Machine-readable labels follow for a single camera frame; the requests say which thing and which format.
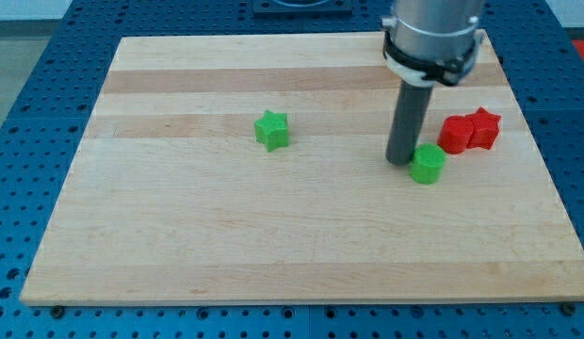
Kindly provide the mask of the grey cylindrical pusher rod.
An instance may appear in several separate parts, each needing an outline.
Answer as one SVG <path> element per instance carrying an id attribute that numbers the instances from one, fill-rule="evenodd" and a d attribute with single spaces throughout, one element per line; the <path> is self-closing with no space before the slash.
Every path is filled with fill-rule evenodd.
<path id="1" fill-rule="evenodd" d="M 401 82 L 385 153 L 391 164 L 405 166 L 413 159 L 432 90 Z"/>

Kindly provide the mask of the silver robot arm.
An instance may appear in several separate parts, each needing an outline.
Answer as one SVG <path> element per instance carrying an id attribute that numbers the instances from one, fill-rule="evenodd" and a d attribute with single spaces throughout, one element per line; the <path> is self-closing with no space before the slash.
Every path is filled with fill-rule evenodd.
<path id="1" fill-rule="evenodd" d="M 396 0 L 381 19 L 385 65 L 401 79 L 385 152 L 390 163 L 412 160 L 434 86 L 454 87 L 474 68 L 483 6 L 482 0 Z"/>

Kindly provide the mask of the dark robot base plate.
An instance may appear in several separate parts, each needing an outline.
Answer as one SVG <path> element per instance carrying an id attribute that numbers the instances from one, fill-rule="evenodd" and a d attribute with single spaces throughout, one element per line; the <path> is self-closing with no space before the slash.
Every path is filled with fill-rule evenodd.
<path id="1" fill-rule="evenodd" d="M 254 16 L 351 14 L 352 0 L 252 0 Z"/>

